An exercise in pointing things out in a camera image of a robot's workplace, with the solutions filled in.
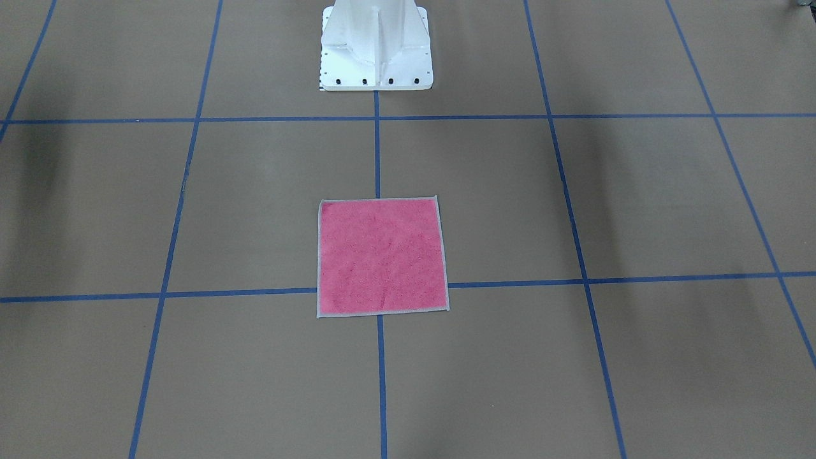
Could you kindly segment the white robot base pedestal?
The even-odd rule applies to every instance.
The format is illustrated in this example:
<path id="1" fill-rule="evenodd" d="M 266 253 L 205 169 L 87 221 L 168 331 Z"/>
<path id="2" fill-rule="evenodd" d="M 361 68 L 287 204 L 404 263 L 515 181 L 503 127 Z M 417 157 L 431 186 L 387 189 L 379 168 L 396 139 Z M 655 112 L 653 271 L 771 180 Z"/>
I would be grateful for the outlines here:
<path id="1" fill-rule="evenodd" d="M 319 89 L 434 86 L 428 12 L 414 1 L 336 1 L 321 15 Z"/>

